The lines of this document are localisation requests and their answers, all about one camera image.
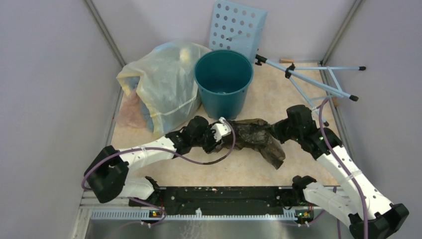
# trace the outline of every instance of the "bucket rim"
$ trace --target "bucket rim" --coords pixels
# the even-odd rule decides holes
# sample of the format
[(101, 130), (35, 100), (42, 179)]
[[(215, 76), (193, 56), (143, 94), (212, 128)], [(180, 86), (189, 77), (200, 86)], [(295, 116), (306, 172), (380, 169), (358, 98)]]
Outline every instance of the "bucket rim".
[[(217, 92), (212, 92), (212, 91), (210, 91), (210, 90), (208, 90), (208, 89), (206, 89), (205, 87), (203, 87), (199, 82), (198, 82), (198, 80), (197, 80), (197, 75), (196, 75), (196, 72), (197, 72), (197, 66), (198, 66), (198, 63), (201, 61), (201, 60), (203, 60), (203, 58), (205, 57), (205, 56), (207, 56), (207, 55), (211, 55), (211, 54), (215, 54), (216, 52), (230, 52), (230, 53), (234, 53), (234, 54), (237, 54), (237, 55), (239, 55), (241, 58), (243, 58), (247, 63), (249, 63), (249, 67), (250, 67), (250, 69), (251, 69), (251, 77), (250, 77), (250, 79), (249, 79), (249, 81), (248, 81), (248, 83), (246, 83), (246, 85), (244, 86), (244, 87), (242, 87), (242, 88), (240, 88), (239, 90), (237, 90), (237, 91), (233, 91), (233, 92), (230, 92), (230, 93), (217, 93)], [(201, 89), (201, 90), (204, 90), (204, 91), (206, 91), (206, 92), (208, 92), (208, 93), (211, 93), (211, 94), (215, 94), (215, 95), (219, 95), (219, 96), (229, 96), (229, 95), (234, 95), (234, 94), (237, 94), (237, 93), (239, 93), (239, 92), (241, 92), (241, 91), (244, 91), (246, 88), (248, 88), (249, 87), (249, 85), (250, 85), (250, 83), (252, 82), (252, 79), (253, 79), (253, 65), (252, 65), (252, 63), (250, 63), (250, 61), (249, 61), (249, 59), (245, 56), (245, 55), (243, 55), (242, 53), (240, 53), (240, 52), (237, 52), (237, 51), (233, 51), (233, 50), (225, 50), (225, 49), (219, 49), (219, 50), (214, 50), (214, 51), (210, 51), (210, 52), (208, 52), (208, 53), (206, 53), (206, 54), (204, 54), (196, 63), (195, 63), (195, 67), (194, 67), (194, 79), (195, 79), (195, 82), (196, 82), (196, 84), (199, 86), (199, 88)]]

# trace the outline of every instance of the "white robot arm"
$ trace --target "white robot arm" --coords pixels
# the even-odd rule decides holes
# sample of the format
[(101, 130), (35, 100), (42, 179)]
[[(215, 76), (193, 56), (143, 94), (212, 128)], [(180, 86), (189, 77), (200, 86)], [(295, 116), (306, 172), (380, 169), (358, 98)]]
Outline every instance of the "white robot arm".
[(297, 191), (297, 200), (320, 206), (344, 223), (356, 239), (363, 238), (364, 211), (361, 196), (352, 181), (354, 178), (362, 189), (367, 205), (369, 238), (383, 239), (396, 232), (409, 215), (407, 208), (403, 204), (394, 205), (381, 194), (350, 158), (340, 139), (329, 128), (324, 128), (334, 153), (350, 171), (351, 175), (348, 176), (328, 150), (310, 109), (303, 105), (293, 106), (287, 109), (287, 115), (287, 119), (273, 125), (273, 136), (281, 143), (289, 139), (298, 142), (304, 151), (309, 152), (334, 176), (350, 198), (346, 200), (333, 193), (310, 176), (296, 176), (293, 178), (293, 188)]
[(124, 149), (105, 147), (86, 170), (85, 175), (101, 160), (118, 152), (132, 151), (113, 157), (102, 164), (87, 177), (91, 189), (100, 203), (106, 203), (116, 197), (136, 197), (147, 199), (154, 187), (146, 178), (130, 177), (133, 171), (160, 160), (183, 157), (194, 146), (200, 146), (206, 153), (211, 153), (222, 138), (231, 133), (224, 118), (219, 122), (209, 124), (200, 116), (194, 117), (186, 127), (140, 146)]

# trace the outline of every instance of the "teal bucket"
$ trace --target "teal bucket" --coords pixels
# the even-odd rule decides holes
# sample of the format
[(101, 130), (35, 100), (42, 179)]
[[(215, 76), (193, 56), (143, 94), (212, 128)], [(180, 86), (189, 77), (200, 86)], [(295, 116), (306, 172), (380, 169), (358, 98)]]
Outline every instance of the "teal bucket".
[(213, 119), (234, 120), (239, 115), (252, 78), (250, 61), (236, 51), (209, 52), (195, 65), (195, 81), (201, 101)]

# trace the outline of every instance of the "crumpled fabric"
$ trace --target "crumpled fabric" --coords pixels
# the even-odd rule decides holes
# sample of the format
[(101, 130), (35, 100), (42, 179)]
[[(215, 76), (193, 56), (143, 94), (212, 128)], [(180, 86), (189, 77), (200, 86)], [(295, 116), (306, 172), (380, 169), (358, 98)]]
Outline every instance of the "crumpled fabric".
[[(270, 134), (271, 125), (263, 119), (245, 119), (229, 121), (236, 135), (234, 148), (241, 150), (251, 148), (261, 153), (262, 157), (279, 169), (283, 164), (286, 154), (281, 144)], [(223, 147), (231, 148), (233, 135), (229, 134), (222, 138), (222, 144), (214, 152), (219, 152)]]

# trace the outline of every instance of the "light blue perforated board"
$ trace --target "light blue perforated board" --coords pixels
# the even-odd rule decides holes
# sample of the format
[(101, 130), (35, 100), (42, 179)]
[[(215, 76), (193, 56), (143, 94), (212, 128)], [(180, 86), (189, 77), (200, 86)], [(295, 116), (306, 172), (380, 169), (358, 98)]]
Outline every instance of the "light blue perforated board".
[(208, 48), (234, 50), (254, 62), (266, 17), (265, 10), (217, 0)]

